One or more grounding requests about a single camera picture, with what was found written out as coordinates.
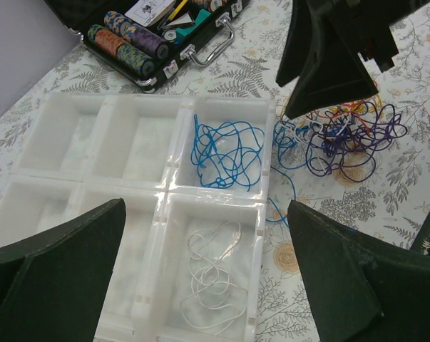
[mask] metal handle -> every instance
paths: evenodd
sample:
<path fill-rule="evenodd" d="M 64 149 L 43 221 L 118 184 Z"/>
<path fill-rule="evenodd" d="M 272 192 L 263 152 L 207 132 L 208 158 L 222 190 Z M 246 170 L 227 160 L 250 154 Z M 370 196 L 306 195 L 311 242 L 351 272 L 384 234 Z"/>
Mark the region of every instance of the metal handle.
<path fill-rule="evenodd" d="M 190 44 L 185 50 L 181 51 L 181 59 L 191 58 L 195 65 L 199 68 L 209 66 L 232 42 L 235 40 L 235 29 L 230 24 L 229 14 L 224 13 L 216 21 L 216 26 L 223 25 L 230 31 L 229 38 L 223 41 L 213 52 L 207 57 L 205 61 L 201 61 L 196 56 L 194 45 Z"/>

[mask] tablecloth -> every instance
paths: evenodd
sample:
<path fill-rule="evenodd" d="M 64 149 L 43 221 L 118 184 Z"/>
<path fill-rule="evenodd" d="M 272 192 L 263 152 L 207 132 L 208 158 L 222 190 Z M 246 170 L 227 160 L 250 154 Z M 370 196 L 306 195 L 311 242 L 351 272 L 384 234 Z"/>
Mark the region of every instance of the tablecloth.
<path fill-rule="evenodd" d="M 280 112 L 295 85 L 293 82 L 279 88 L 275 83 L 291 8 L 290 0 L 252 0 L 233 22 L 237 37 L 219 59 L 204 70 L 184 68 L 158 93 L 273 97 Z M 394 58 L 396 66 L 380 73 L 374 63 L 368 62 L 367 69 L 379 84 L 383 101 L 402 112 L 408 135 L 378 153 L 373 176 L 360 184 L 336 172 L 315 177 L 306 167 L 287 174 L 295 184 L 299 202 L 378 239 L 409 248 L 430 210 L 430 4 L 394 24 L 391 30 L 400 50 Z M 200 55 L 206 55 L 226 35 L 220 34 Z M 42 98 L 52 91 L 139 90 L 82 46 L 74 48 L 0 118 L 0 199 Z M 288 158 L 298 158 L 298 154 Z M 274 166 L 279 167 L 276 158 Z M 294 197 L 288 182 L 279 173 L 271 173 L 269 197 L 283 212 Z M 268 215 L 275 219 L 279 216 L 271 206 Z M 284 224 L 268 224 L 268 228 L 256 341 L 318 341 L 289 230 Z"/>

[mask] white plastic tray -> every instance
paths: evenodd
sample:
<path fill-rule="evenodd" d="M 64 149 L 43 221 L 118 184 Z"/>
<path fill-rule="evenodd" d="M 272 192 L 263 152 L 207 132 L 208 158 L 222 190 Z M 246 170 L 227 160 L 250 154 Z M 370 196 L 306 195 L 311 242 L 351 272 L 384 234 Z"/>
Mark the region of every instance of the white plastic tray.
<path fill-rule="evenodd" d="M 152 257 L 159 262 L 152 268 L 147 284 L 146 295 L 149 298 L 135 312 L 143 341 L 254 341 L 265 235 L 265 204 L 252 204 L 241 199 L 220 202 L 213 197 L 170 194 L 164 210 L 166 223 L 161 224 L 156 235 L 156 248 Z M 232 224 L 223 227 L 209 243 L 206 257 L 215 261 L 224 254 L 218 266 L 229 272 L 233 284 L 246 290 L 230 287 L 227 303 L 238 307 L 239 311 L 245 309 L 245 313 L 233 320 L 228 329 L 216 335 L 224 325 L 207 329 L 193 328 L 183 318 L 180 304 L 192 294 L 188 239 L 194 233 L 210 236 L 211 232 L 226 222 Z M 225 253 L 237 239 L 237 245 Z M 225 299 L 207 292 L 200 295 L 204 303 L 212 301 L 213 304 L 213 301 Z M 235 308 L 211 311 L 195 300 L 187 300 L 183 309 L 194 326 L 203 327 L 232 317 Z"/>
<path fill-rule="evenodd" d="M 260 181 L 249 192 L 200 186 L 189 161 L 194 114 L 213 127 L 244 120 L 265 132 L 262 163 L 252 168 Z M 260 99 L 51 94 L 0 202 L 0 247 L 121 197 L 126 225 L 96 337 L 253 342 L 274 119 L 275 104 Z M 191 327 L 180 302 L 190 293 L 188 237 L 196 229 L 210 234 L 229 221 L 233 225 L 210 241 L 207 255 L 216 260 L 236 241 L 232 229 L 238 222 L 240 240 L 217 262 L 241 288 L 230 289 L 229 308 L 245 312 L 217 334 L 223 325 Z M 228 311 L 185 301 L 195 325 L 222 321 Z"/>

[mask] black case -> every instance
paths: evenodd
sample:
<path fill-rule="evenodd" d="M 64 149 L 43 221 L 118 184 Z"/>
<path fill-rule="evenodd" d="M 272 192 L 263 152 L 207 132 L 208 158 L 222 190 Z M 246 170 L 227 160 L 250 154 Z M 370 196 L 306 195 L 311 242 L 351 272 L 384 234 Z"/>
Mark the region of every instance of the black case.
<path fill-rule="evenodd" d="M 174 45 L 174 49 L 166 59 L 156 61 L 154 72 L 146 79 L 140 78 L 135 71 L 124 66 L 86 38 L 86 34 L 92 25 L 99 24 L 103 26 L 103 18 L 108 11 L 117 11 L 124 14 L 137 0 L 45 0 L 45 2 L 71 33 L 80 36 L 81 43 L 91 53 L 123 74 L 145 93 L 152 93 L 162 87 L 189 60 L 192 60 L 200 68 L 204 68 L 214 61 L 234 41 L 235 32 L 232 25 L 230 25 L 230 20 L 235 18 L 249 4 L 250 0 L 226 1 L 191 32 L 182 43 Z M 200 7 L 190 3 L 190 1 L 185 6 L 188 6 L 189 12 L 195 18 Z M 224 27 L 230 31 L 229 38 L 221 43 L 208 56 L 206 61 L 199 61 L 196 53 Z"/>

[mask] white cord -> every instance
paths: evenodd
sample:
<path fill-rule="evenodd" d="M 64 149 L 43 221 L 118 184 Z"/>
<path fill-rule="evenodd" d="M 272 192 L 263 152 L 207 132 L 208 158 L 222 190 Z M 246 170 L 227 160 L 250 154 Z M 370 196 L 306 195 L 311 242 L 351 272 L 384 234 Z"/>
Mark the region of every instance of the white cord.
<path fill-rule="evenodd" d="M 311 120 L 309 118 L 305 118 L 305 119 L 308 120 L 308 121 L 310 121 L 311 123 L 315 123 L 315 124 L 317 124 L 319 126 L 319 132 L 318 132 L 318 134 L 320 134 L 322 132 L 323 125 L 321 123 L 318 123 L 317 121 Z M 280 125 L 283 126 L 284 128 L 286 128 L 288 131 L 291 132 L 291 138 L 292 139 L 295 139 L 298 143 L 309 145 L 309 143 L 306 140 L 301 140 L 299 137 L 297 137 L 297 134 L 296 134 L 295 130 L 293 130 L 290 127 L 287 127 L 285 124 L 281 123 L 281 121 L 280 121 Z M 326 172 L 327 168 L 322 165 L 321 158 L 319 158 L 318 155 L 316 156 L 316 158 L 317 158 L 317 161 L 319 162 L 319 165 L 321 166 L 321 170 L 324 170 L 324 172 Z"/>
<path fill-rule="evenodd" d="M 220 230 L 224 227 L 229 227 L 231 224 L 236 224 L 238 226 L 238 230 L 235 233 L 235 240 L 230 243 L 230 245 L 226 248 L 226 250 L 214 261 L 211 261 L 207 258 L 207 253 L 209 251 L 208 245 L 211 243 L 211 241 L 216 238 Z M 211 237 L 209 239 L 206 238 L 208 234 L 211 233 Z M 247 299 L 248 291 L 247 289 L 242 288 L 241 286 L 238 286 L 237 284 L 234 284 L 232 282 L 232 278 L 224 267 L 218 266 L 217 264 L 222 261 L 228 254 L 232 252 L 232 250 L 239 244 L 240 239 L 242 237 L 242 229 L 240 226 L 240 223 L 238 222 L 226 222 L 221 224 L 217 229 L 199 229 L 193 232 L 190 237 L 188 238 L 188 251 L 189 251 L 189 261 L 188 261 L 188 268 L 189 272 L 191 274 L 191 294 L 189 296 L 186 296 L 182 299 L 180 302 L 180 310 L 181 314 L 183 315 L 183 318 L 185 319 L 186 323 L 191 326 L 194 329 L 197 330 L 205 330 L 214 328 L 216 326 L 223 326 L 218 332 L 215 333 L 215 335 L 218 335 L 222 333 L 224 330 L 229 328 L 235 321 L 235 319 L 241 317 L 245 312 L 247 305 L 245 304 L 245 307 L 240 310 L 236 305 L 233 304 L 227 304 L 226 301 L 230 297 L 230 292 L 232 289 L 238 289 L 243 292 L 245 292 L 245 299 Z M 197 248 L 193 249 L 193 245 L 197 242 L 202 242 L 202 245 Z M 191 262 L 197 263 L 200 265 L 201 263 L 204 263 L 205 266 L 200 267 L 197 271 L 193 271 L 193 268 L 191 267 Z M 215 278 L 213 280 L 209 280 L 210 275 L 215 275 Z M 227 280 L 220 280 L 220 277 L 224 274 L 224 277 L 227 278 Z M 221 286 L 221 290 L 215 290 L 214 287 L 218 288 Z M 214 296 L 220 296 L 220 301 L 216 304 L 207 304 L 203 301 L 204 295 L 208 295 L 209 298 L 213 299 Z M 221 322 L 214 323 L 210 326 L 196 326 L 195 324 L 190 322 L 190 319 L 185 315 L 184 310 L 184 303 L 191 298 L 195 298 L 197 303 L 202 306 L 203 308 L 206 308 L 207 310 L 223 310 L 228 308 L 234 308 L 235 314 L 234 316 L 231 316 Z"/>
<path fill-rule="evenodd" d="M 335 135 L 336 137 L 338 137 L 340 133 L 343 132 L 346 127 L 348 127 L 348 123 L 349 123 L 349 119 L 346 120 L 346 123 L 344 124 L 343 128 L 337 132 L 337 134 Z"/>

